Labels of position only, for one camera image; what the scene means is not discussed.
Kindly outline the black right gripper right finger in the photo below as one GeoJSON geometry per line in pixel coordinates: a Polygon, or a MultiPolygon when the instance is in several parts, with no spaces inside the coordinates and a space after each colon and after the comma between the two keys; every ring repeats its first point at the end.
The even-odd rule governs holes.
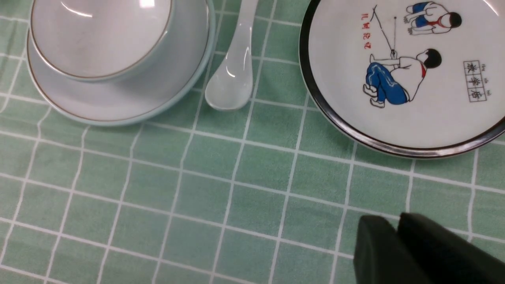
{"type": "Polygon", "coordinates": [[[503,284],[505,265],[418,213],[400,215],[397,234],[435,284],[503,284]]]}

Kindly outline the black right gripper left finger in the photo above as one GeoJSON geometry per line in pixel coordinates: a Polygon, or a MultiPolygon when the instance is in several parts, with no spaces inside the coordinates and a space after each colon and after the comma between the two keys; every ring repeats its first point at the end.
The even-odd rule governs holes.
{"type": "Polygon", "coordinates": [[[429,284],[395,228],[383,217],[359,218],[353,257],[357,284],[429,284]]]}

